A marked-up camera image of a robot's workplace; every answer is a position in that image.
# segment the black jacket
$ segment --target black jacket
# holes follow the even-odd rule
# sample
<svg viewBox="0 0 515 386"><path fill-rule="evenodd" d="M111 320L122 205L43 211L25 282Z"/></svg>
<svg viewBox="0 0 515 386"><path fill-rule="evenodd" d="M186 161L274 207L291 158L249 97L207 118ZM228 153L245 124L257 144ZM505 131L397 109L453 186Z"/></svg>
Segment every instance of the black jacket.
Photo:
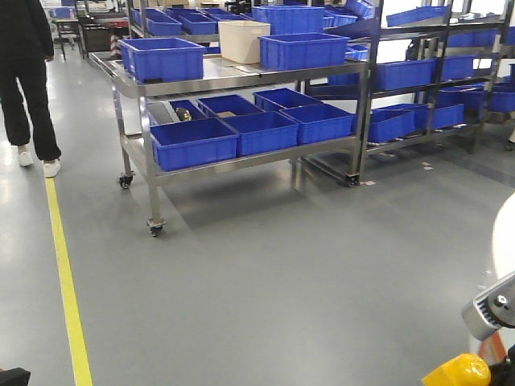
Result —
<svg viewBox="0 0 515 386"><path fill-rule="evenodd" d="M0 62L45 55L54 43L39 0L0 0Z"/></svg>

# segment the cart wheel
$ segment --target cart wheel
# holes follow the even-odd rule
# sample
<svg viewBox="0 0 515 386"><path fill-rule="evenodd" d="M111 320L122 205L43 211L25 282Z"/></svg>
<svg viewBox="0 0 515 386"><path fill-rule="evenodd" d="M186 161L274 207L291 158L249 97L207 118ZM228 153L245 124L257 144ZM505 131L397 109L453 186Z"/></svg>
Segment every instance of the cart wheel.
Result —
<svg viewBox="0 0 515 386"><path fill-rule="evenodd" d="M360 176L359 175L346 175L345 181L343 182L344 187L359 187Z"/></svg>
<svg viewBox="0 0 515 386"><path fill-rule="evenodd" d="M506 151L513 151L515 150L515 142L508 141L508 143L505 145Z"/></svg>
<svg viewBox="0 0 515 386"><path fill-rule="evenodd" d="M129 189L130 184L132 183L132 175L123 175L118 179L118 184L122 189Z"/></svg>
<svg viewBox="0 0 515 386"><path fill-rule="evenodd" d="M150 234L152 235L152 237L158 237L161 234L162 230L162 225L159 225L158 227L150 227Z"/></svg>

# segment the yellow object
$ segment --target yellow object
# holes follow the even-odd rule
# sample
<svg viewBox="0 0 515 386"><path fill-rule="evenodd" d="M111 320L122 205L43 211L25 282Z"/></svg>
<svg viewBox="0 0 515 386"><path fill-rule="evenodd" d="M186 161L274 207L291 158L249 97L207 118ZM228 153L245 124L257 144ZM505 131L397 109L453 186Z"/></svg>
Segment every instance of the yellow object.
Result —
<svg viewBox="0 0 515 386"><path fill-rule="evenodd" d="M70 352L72 354L73 375L76 386L93 386L91 371L89 369L88 352L80 321L79 306L73 285L72 267L68 256L68 246L64 237L63 220L57 199L56 183L54 179L45 179L47 183L48 208L50 209L51 226L56 247L57 268L61 293L63 296L64 317L68 330Z"/></svg>
<svg viewBox="0 0 515 386"><path fill-rule="evenodd" d="M487 386L492 374L484 360L462 354L435 369L422 379L425 386Z"/></svg>

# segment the caster wheel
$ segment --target caster wheel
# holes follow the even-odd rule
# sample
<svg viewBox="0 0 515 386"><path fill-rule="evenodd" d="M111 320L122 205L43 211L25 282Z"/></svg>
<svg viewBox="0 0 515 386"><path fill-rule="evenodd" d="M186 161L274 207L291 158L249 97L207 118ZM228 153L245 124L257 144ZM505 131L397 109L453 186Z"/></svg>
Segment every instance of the caster wheel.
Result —
<svg viewBox="0 0 515 386"><path fill-rule="evenodd" d="M130 184L132 183L132 175L123 175L118 179L118 184L122 189L129 189Z"/></svg>
<svg viewBox="0 0 515 386"><path fill-rule="evenodd" d="M345 181L343 182L344 187L359 187L360 176L359 175L346 175Z"/></svg>
<svg viewBox="0 0 515 386"><path fill-rule="evenodd" d="M158 227L150 227L150 234L152 237L158 237L161 234L161 231L163 230L163 226Z"/></svg>

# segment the yellow plastic part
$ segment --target yellow plastic part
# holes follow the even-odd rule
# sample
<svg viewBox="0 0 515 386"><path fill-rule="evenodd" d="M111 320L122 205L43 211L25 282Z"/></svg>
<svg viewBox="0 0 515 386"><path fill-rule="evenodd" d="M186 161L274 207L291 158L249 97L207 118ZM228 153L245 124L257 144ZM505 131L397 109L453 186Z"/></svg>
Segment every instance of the yellow plastic part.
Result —
<svg viewBox="0 0 515 386"><path fill-rule="evenodd" d="M484 360L474 354L451 359L422 379L425 386L487 386L492 374Z"/></svg>

